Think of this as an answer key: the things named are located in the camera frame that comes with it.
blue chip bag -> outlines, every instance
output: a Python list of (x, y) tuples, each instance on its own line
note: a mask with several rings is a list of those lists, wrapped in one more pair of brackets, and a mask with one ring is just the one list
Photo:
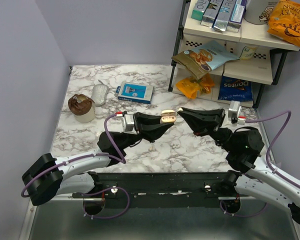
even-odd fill
[(218, 100), (248, 102), (253, 100), (250, 81), (223, 76)]

brown cup lid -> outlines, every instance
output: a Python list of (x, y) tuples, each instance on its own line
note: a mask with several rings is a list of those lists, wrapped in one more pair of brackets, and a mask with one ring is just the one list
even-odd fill
[(68, 101), (70, 111), (77, 116), (81, 116), (90, 111), (94, 101), (84, 94), (75, 94)]

snack bag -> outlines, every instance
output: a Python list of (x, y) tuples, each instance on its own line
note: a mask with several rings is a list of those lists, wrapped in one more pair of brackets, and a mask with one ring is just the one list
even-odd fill
[(223, 76), (218, 100), (248, 102), (253, 100), (250, 81)]
[(210, 75), (207, 74), (200, 80), (195, 80), (192, 76), (187, 77), (179, 81), (175, 86), (188, 98), (195, 99), (197, 93), (209, 94), (211, 93), (211, 87), (215, 85)]
[(300, 3), (280, 0), (268, 20), (268, 33), (300, 47)]
[(186, 67), (196, 80), (215, 70), (225, 62), (238, 57), (228, 52), (224, 46), (212, 40), (204, 45), (182, 51), (172, 57), (174, 61)]

mug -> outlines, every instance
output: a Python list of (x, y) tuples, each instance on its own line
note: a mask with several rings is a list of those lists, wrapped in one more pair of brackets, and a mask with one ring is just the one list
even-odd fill
[(243, 18), (251, 24), (265, 24), (277, 3), (278, 0), (250, 0)]
[(257, 48), (258, 45), (252, 45), (247, 43), (238, 42), (236, 44), (236, 48), (234, 50), (234, 54), (240, 59), (240, 60), (248, 60), (251, 59)]

metal floor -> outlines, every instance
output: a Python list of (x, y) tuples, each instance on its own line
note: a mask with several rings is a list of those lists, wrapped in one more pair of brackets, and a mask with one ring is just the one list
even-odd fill
[[(244, 200), (241, 215), (264, 203)], [(118, 213), (105, 209), (102, 215)], [(112, 220), (83, 217), (81, 200), (52, 200), (36, 210), (31, 240), (294, 240), (291, 218), (269, 206), (252, 218), (230, 217), (219, 208), (134, 208)]]

